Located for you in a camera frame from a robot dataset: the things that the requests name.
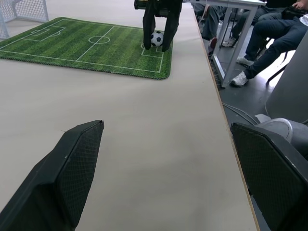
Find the person's leg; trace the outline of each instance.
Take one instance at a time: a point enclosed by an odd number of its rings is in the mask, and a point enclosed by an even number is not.
[[[285,35],[274,41],[264,55],[244,71],[247,79],[252,79],[261,71],[265,70],[278,59],[282,53],[296,50],[307,30],[308,26],[303,25],[300,21],[293,25]]]
[[[280,38],[296,23],[298,22],[294,20],[263,20],[256,23],[246,49],[245,59],[254,61],[260,47],[264,45],[266,38]]]
[[[258,19],[262,15],[264,15],[266,12],[267,11],[264,10],[264,7],[260,7],[259,9],[257,9],[252,25],[254,25],[258,21]],[[243,13],[239,21],[237,22],[237,24],[232,29],[232,37],[230,37],[228,40],[222,43],[223,47],[232,47],[235,44],[236,40],[239,38],[240,33],[245,25],[248,15],[249,15],[249,11]]]
[[[209,6],[202,32],[203,39],[211,40],[213,37],[216,37],[219,19],[224,15],[226,9],[226,7],[222,6]]]
[[[270,8],[270,7],[264,6],[264,10],[266,11],[266,13],[282,13],[285,9],[286,7]]]
[[[258,19],[262,16],[266,14],[266,11],[264,10],[263,7],[260,7],[259,9],[257,9],[256,15],[253,19],[252,25],[254,25]],[[240,17],[239,21],[237,22],[237,24],[234,26],[234,28],[232,29],[232,37],[235,39],[238,39],[240,36],[240,33],[245,25],[246,19],[249,15],[249,11],[245,12],[242,14],[242,16]]]
[[[272,12],[272,13],[266,13],[259,17],[258,22],[263,21],[263,20],[279,20],[282,19],[282,14],[281,12]]]
[[[205,6],[200,3],[192,3],[193,10],[197,16],[202,16]]]

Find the goal net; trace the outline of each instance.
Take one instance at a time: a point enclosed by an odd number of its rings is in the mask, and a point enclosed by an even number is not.
[[[13,19],[47,22],[46,0],[0,0],[0,39],[8,38],[5,23]]]

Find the floor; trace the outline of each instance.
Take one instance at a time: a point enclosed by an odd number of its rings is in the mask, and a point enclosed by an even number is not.
[[[245,50],[250,40],[251,32],[252,32],[252,27],[250,28],[248,36],[245,40],[240,56],[245,55]],[[228,28],[226,39],[228,38],[229,34],[230,34],[230,28]],[[204,44],[205,44],[205,48],[207,49],[208,41],[204,40]],[[228,60],[231,59],[232,52],[233,52],[233,48],[222,48],[220,53],[218,54],[219,60],[223,68],[227,67]],[[288,54],[288,57],[285,62],[288,62],[292,58],[292,56],[293,56],[293,53]],[[281,68],[283,59],[284,59],[284,54],[282,54],[281,57],[275,63],[273,63],[268,69],[260,73],[255,79],[250,80],[249,83],[245,85],[244,87],[236,88],[233,86],[228,86],[225,89],[220,86],[220,79],[218,77],[218,73],[215,69],[214,64],[212,63],[211,64],[212,69],[215,75],[216,84],[217,84],[222,102],[244,111],[246,114],[250,115],[254,120],[259,122],[259,120],[255,117],[255,115],[258,115],[258,114],[266,115],[267,114],[265,111],[265,107],[264,107],[265,102],[269,98],[273,89],[275,88],[282,73],[278,75],[274,80],[272,80],[268,85],[266,84],[267,80]],[[244,69],[245,68],[243,66],[236,64],[236,67],[233,71],[234,77],[237,76]],[[231,125],[233,122],[240,122],[244,124],[254,123],[252,119],[250,119],[246,114],[238,110],[236,111],[240,113],[245,119],[241,117],[240,115],[238,115],[237,113],[235,113],[234,111],[225,107],[225,112],[227,115],[229,125]],[[261,211],[258,209],[257,204],[253,198],[252,198],[252,201],[253,201],[253,205],[256,211],[256,215],[257,215],[257,219],[258,219],[261,231],[270,231],[270,229],[268,228],[262,216]]]

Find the white table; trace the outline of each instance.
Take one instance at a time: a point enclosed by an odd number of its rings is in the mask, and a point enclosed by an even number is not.
[[[266,2],[262,2],[260,0],[184,0],[184,1],[191,2],[191,3],[201,3],[201,4],[210,4],[210,5],[218,5],[218,6],[227,7],[223,25],[222,25],[220,34],[218,36],[218,41],[217,41],[217,44],[216,44],[216,47],[214,49],[213,56],[212,56],[214,64],[218,70],[219,77],[221,78],[221,86],[225,88],[226,86],[230,84],[232,79],[235,77],[232,75],[232,71],[234,70],[236,59],[238,55],[240,54],[241,48],[248,34],[249,27],[251,26],[252,21],[256,15],[256,11],[259,6],[265,6]],[[228,68],[225,72],[220,64],[218,53],[221,48],[220,45],[223,40],[223,35],[227,29],[227,24],[228,24],[230,15],[231,15],[232,8],[245,9],[245,10],[250,10],[250,11],[249,11],[249,16],[247,17],[245,25],[243,27],[243,30],[240,34],[237,45],[235,46],[235,49],[231,57],[230,63],[228,65]]]
[[[49,0],[60,16],[142,27],[127,0]],[[32,28],[11,22],[11,34]],[[164,29],[165,19],[157,19]],[[77,231],[257,231],[193,10],[162,81],[0,60],[0,209],[78,124],[105,130]]]

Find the green artificial turf mat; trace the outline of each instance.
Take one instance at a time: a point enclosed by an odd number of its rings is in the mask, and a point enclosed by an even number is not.
[[[0,58],[164,79],[172,45],[161,49],[144,49],[142,28],[56,18],[0,42]]]

